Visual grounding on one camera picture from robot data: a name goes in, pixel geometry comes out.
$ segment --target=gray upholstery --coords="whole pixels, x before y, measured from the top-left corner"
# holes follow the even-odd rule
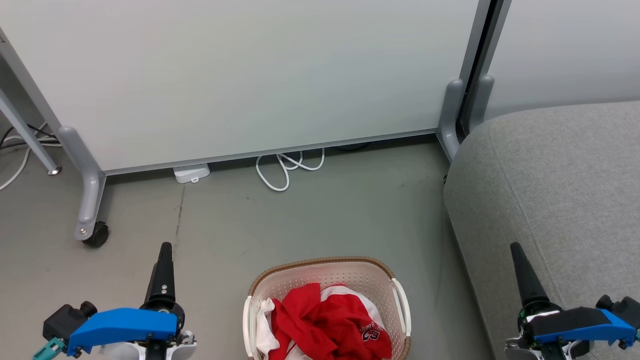
[[[517,336],[509,251],[519,241],[550,298],[640,300],[640,102],[505,115],[460,146],[445,203],[496,358]],[[600,343],[595,359],[640,359]]]

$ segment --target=laundry basket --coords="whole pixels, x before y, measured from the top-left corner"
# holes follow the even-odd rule
[[[262,360],[256,349],[256,316],[260,302],[282,300],[291,289],[319,282],[322,289],[344,284],[367,297],[377,308],[392,344],[391,360],[403,360],[411,345],[411,312],[394,274],[373,258],[340,257],[299,261],[276,266],[253,282],[244,302],[244,348],[250,360]]]

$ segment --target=white cable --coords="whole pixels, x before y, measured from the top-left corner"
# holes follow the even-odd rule
[[[287,180],[286,184],[284,185],[283,188],[277,188],[273,185],[271,185],[269,183],[269,181],[267,181],[267,179],[265,179],[264,175],[262,175],[262,172],[260,171],[260,159],[262,159],[262,156],[258,156],[258,158],[255,160],[255,169],[258,172],[258,176],[260,176],[260,178],[262,179],[262,181],[264,182],[264,184],[266,186],[268,186],[270,189],[272,189],[275,192],[283,192],[286,189],[289,188],[289,171],[292,170],[296,170],[298,167],[303,168],[305,170],[308,171],[316,171],[319,168],[322,167],[322,165],[324,164],[324,148],[322,149],[322,157],[320,158],[320,165],[316,166],[316,167],[308,167],[306,165],[302,164],[302,152],[300,151],[300,159],[298,161],[293,160],[292,158],[286,156],[285,154],[276,154],[276,158],[278,159],[278,162],[280,163],[280,167],[282,167],[282,171],[284,171],[284,177]],[[282,161],[282,158],[285,158],[286,160],[290,161],[293,165],[292,167],[288,167],[287,165],[284,165],[284,162]]]
[[[42,123],[42,125],[40,125],[40,127],[38,128],[38,130],[42,130],[45,125],[47,125],[46,122]],[[10,140],[10,139],[20,139],[20,140],[24,140],[21,136],[9,136],[7,138],[5,138],[4,140]],[[50,138],[48,136],[42,137],[42,138],[37,138],[39,142],[44,141],[44,140],[55,140],[54,138]],[[55,143],[43,143],[43,146],[62,146],[60,144],[55,144]],[[24,167],[27,165],[27,160],[29,159],[29,153],[31,152],[31,148],[27,148],[27,152],[24,153],[24,160],[22,160],[22,165],[20,165],[20,168],[18,169],[18,171],[16,171],[16,173],[11,176],[11,179],[9,179],[9,181],[7,181],[6,183],[4,183],[4,185],[0,186],[0,191],[3,190],[4,188],[6,188],[7,186],[9,186],[9,184],[11,184],[13,182],[13,180],[15,180],[20,173],[22,172],[22,170],[24,170]]]

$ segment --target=white power strip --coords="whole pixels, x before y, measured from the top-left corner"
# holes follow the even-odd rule
[[[209,175],[211,171],[207,164],[187,165],[185,167],[174,167],[175,179],[180,184],[192,182],[197,183],[201,178]]]

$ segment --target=gray floor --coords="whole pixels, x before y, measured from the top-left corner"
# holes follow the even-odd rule
[[[0,183],[23,151],[0,152]],[[194,359],[246,358],[241,312],[263,270],[343,255],[396,273],[412,310],[410,359],[491,358],[443,210],[448,164],[433,137],[331,152],[321,170],[292,172],[284,193],[261,183],[253,160],[212,164],[198,184],[178,184],[170,170],[112,177],[100,211],[111,236],[100,249],[73,239],[81,178],[61,149],[51,153],[61,174],[48,176],[34,157],[0,192],[2,358],[38,350],[42,321],[62,304],[138,307],[163,241],[173,243],[177,300],[199,340]],[[276,184],[279,171],[264,166]]]

